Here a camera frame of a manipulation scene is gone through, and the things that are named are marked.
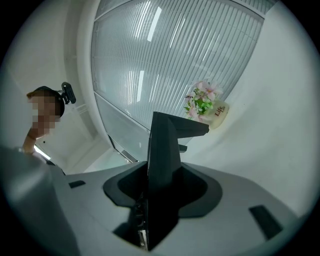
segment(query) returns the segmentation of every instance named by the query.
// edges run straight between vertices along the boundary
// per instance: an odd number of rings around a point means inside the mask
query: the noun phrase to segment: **white vase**
[[[203,123],[209,125],[211,130],[216,129],[225,120],[228,111],[229,104],[216,99],[213,104],[213,109],[207,110],[204,114],[206,120],[204,120]]]

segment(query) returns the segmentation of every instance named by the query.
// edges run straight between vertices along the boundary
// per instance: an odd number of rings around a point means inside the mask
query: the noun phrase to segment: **flower vase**
[[[229,111],[229,104],[216,99],[213,104],[213,109],[208,109],[204,114],[203,123],[209,125],[211,130],[219,127],[225,120],[226,115]]]

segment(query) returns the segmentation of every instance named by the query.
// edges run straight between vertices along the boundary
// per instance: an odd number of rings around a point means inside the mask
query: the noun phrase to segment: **person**
[[[41,158],[35,152],[37,139],[49,134],[50,129],[55,128],[56,122],[64,114],[65,104],[63,97],[55,90],[47,86],[41,86],[27,95],[28,102],[32,104],[34,114],[32,116],[32,126],[24,140],[21,148],[25,154],[34,155]]]

